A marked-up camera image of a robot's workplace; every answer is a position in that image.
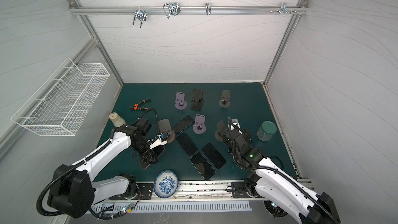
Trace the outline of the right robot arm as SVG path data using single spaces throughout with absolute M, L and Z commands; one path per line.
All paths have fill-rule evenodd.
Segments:
M 281 209 L 299 224 L 341 223 L 334 200 L 328 194 L 318 194 L 285 173 L 270 157 L 252 146 L 248 131 L 231 118 L 223 139 L 231 148 L 235 165 L 252 172 L 245 180 L 246 192 L 252 198 L 270 201 L 271 208 Z

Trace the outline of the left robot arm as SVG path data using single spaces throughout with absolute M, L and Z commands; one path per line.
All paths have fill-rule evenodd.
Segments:
M 164 145 L 175 138 L 169 120 L 156 120 L 157 134 L 146 140 L 151 123 L 140 116 L 132 125 L 113 112 L 109 119 L 114 124 L 109 139 L 90 154 L 67 166 L 59 166 L 52 181 L 42 190 L 36 201 L 36 210 L 42 216 L 66 214 L 73 218 L 90 211 L 97 219 L 105 220 L 103 212 L 96 213 L 92 205 L 112 197 L 135 198 L 141 196 L 136 178 L 121 173 L 113 178 L 95 181 L 99 172 L 120 153 L 130 149 L 139 154 L 142 169 L 158 162 Z

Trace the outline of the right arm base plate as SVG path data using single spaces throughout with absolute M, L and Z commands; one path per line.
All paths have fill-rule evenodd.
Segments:
M 255 199 L 259 197 L 259 196 L 252 196 L 248 193 L 244 181 L 232 181 L 231 184 L 227 187 L 226 191 L 230 192 L 234 199 L 240 199 L 240 198 Z

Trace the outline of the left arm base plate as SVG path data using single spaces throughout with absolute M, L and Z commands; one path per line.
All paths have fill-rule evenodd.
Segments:
M 115 195 L 110 197 L 110 200 L 150 200 L 153 192 L 152 183 L 133 183 L 128 188 L 127 191 L 121 195 Z

